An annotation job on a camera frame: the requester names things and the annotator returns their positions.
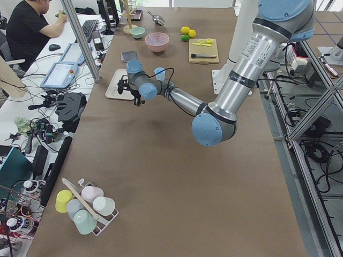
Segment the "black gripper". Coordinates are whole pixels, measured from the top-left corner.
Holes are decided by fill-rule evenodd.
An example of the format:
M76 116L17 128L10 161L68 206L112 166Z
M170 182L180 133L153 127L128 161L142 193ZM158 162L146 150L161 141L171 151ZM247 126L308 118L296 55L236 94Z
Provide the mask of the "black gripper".
M124 91L129 91L131 95L134 97L135 102L134 105L139 107L141 106L141 95L138 90L132 89L129 86L128 79L125 79L124 77L127 77L127 75L122 75L119 82L117 83L117 91L121 95Z

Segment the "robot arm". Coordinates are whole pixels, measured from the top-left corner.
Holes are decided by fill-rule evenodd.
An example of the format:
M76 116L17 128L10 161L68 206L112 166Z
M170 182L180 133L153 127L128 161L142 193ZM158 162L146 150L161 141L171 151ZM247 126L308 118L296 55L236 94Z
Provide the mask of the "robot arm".
M170 80L155 80L132 59L126 64L127 79L118 82L118 92L151 100L158 95L175 103L194 117L192 133L204 146L215 146L232 138L237 130L237 111L265 71L267 63L283 43L299 42L313 36L316 1L244 1L239 21L250 21L252 33L233 68L225 68L223 85L216 99L205 103L176 87Z

